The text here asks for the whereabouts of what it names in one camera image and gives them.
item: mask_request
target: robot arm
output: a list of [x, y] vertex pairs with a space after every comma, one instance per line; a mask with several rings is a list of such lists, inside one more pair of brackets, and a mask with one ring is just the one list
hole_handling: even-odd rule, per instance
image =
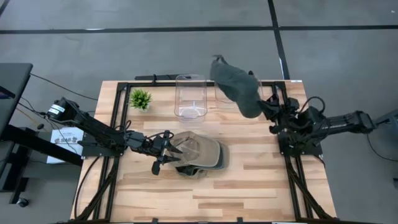
[[133, 152], [156, 157], [157, 160], [152, 166], [152, 173], [155, 175], [159, 174], [161, 164], [180, 160], [165, 155], [166, 150], [182, 153], [171, 145], [170, 139], [174, 134], [168, 130], [156, 134], [154, 139], [147, 138], [137, 131], [115, 130], [92, 118], [87, 112], [81, 111], [75, 102], [65, 98], [55, 101], [47, 112], [47, 116], [49, 120], [58, 124], [74, 126], [92, 135], [101, 147], [119, 152], [124, 152], [130, 147]]
[[303, 112], [297, 112], [299, 103], [294, 98], [286, 98], [279, 104], [277, 96], [259, 102], [266, 118], [275, 122], [270, 132], [279, 135], [279, 142], [289, 149], [288, 154], [298, 156], [304, 150], [317, 147], [331, 134], [344, 132], [368, 134], [376, 125], [370, 115], [355, 111], [341, 116], [325, 117], [323, 110], [310, 106]]

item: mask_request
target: transparent plastic bin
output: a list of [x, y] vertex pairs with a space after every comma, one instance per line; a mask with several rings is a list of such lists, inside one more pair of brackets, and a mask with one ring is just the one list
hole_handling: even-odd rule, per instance
[[184, 123], [205, 120], [207, 114], [205, 76], [189, 74], [176, 77], [174, 114]]
[[[260, 80], [258, 80], [259, 83], [259, 88], [258, 92], [260, 95], [260, 98], [263, 100], [264, 99], [264, 94], [262, 92], [262, 83]], [[238, 108], [237, 104], [230, 99], [224, 94], [220, 88], [218, 88], [217, 83], [214, 83], [214, 89], [215, 89], [215, 95], [216, 95], [216, 106], [217, 108], [220, 109], [235, 109]]]

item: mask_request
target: white paper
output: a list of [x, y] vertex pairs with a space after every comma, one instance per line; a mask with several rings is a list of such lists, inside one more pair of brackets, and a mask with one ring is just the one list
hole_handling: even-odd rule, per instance
[[[83, 135], [84, 132], [78, 128], [62, 128], [59, 130], [52, 130], [51, 143], [55, 143], [64, 149], [67, 149], [73, 153], [77, 152], [77, 154], [81, 155], [83, 146], [79, 145], [77, 142], [83, 139]], [[48, 164], [57, 164], [62, 162], [64, 161], [51, 156], [47, 157]]]

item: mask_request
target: potted plant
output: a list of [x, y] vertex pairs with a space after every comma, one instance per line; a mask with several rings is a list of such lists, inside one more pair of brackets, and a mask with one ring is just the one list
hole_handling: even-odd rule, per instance
[[148, 111], [151, 100], [152, 95], [148, 93], [148, 91], [135, 89], [130, 94], [130, 106], [137, 108], [142, 112]]

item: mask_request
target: gray fabric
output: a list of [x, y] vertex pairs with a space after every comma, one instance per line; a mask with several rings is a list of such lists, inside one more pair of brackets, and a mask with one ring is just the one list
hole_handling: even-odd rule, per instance
[[244, 70], [228, 65], [222, 55], [215, 57], [217, 59], [211, 63], [210, 79], [217, 83], [228, 99], [236, 102], [244, 117], [258, 117], [262, 112], [258, 104], [261, 100], [258, 80], [254, 75], [248, 75]]

